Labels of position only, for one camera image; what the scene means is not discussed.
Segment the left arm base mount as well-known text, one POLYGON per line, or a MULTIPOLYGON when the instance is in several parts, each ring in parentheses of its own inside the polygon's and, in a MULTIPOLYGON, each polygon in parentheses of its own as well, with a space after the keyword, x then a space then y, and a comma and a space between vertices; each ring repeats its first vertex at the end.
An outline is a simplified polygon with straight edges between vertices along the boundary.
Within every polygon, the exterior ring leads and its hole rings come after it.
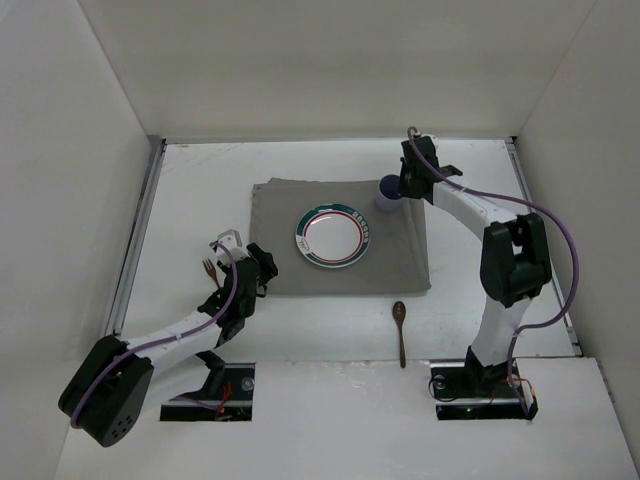
POLYGON ((161 422, 248 422, 252 419, 256 365, 227 363, 213 351, 189 359, 206 367, 202 386, 171 399, 160 408, 161 422))

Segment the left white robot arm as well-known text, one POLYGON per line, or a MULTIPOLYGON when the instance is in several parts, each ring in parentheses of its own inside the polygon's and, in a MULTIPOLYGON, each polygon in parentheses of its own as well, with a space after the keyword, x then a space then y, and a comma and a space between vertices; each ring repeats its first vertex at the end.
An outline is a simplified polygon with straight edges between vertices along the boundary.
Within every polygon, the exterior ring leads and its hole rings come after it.
POLYGON ((244 328, 278 268, 255 243, 211 246, 224 280, 203 304, 154 333, 128 340, 107 335, 94 344, 58 400, 72 428, 108 448, 145 410, 220 387, 226 364, 215 350, 244 328))

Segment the lavender plastic cup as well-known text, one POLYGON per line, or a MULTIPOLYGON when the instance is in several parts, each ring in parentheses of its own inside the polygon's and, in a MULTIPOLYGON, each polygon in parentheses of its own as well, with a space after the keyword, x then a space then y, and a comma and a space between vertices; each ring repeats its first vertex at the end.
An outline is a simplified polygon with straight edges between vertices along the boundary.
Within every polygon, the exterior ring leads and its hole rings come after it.
POLYGON ((375 204, 384 213, 398 210, 403 202, 399 193, 400 177, 398 175, 386 175, 382 177, 377 186, 375 204))

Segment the white plate green rim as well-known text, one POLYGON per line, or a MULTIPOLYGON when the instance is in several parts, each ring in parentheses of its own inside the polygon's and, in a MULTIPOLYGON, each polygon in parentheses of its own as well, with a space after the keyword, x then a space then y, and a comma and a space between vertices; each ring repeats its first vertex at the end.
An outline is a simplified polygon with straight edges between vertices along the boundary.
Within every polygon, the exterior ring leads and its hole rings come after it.
POLYGON ((327 269, 358 262, 370 245, 371 229, 365 216, 341 203, 308 210, 295 228, 295 245, 304 259, 327 269))

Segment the grey cloth placemat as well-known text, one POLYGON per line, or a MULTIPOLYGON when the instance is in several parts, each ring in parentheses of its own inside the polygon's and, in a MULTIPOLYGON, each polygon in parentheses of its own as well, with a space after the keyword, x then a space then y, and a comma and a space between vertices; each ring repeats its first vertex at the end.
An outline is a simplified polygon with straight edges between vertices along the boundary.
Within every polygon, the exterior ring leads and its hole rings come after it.
POLYGON ((318 182, 272 178, 252 189, 249 241, 274 257, 279 270, 268 292, 284 296, 422 295, 430 287, 425 203, 403 199, 390 213, 375 204, 376 180, 318 182), (343 268, 308 261, 295 243, 303 215, 323 204, 354 208, 371 241, 363 258, 343 268))

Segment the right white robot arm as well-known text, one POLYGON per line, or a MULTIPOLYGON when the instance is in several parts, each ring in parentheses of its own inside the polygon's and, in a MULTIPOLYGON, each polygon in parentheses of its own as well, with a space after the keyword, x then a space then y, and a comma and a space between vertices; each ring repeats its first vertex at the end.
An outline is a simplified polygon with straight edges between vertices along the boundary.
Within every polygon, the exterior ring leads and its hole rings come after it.
POLYGON ((544 221, 496 204, 497 194, 464 185, 459 169, 439 165, 431 137, 413 135, 401 147, 400 195, 449 213, 481 241, 479 275, 486 303, 470 355, 484 368, 503 365, 532 299, 551 280, 544 221))

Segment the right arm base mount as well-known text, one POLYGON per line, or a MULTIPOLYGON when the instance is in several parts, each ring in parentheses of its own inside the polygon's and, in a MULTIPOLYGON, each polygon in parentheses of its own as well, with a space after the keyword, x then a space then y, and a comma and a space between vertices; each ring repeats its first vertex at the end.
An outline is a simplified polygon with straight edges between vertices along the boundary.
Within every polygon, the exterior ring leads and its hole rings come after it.
POLYGON ((428 391, 440 421, 531 421, 538 413, 535 391, 516 367, 484 367, 472 352, 465 359, 432 362, 428 391))

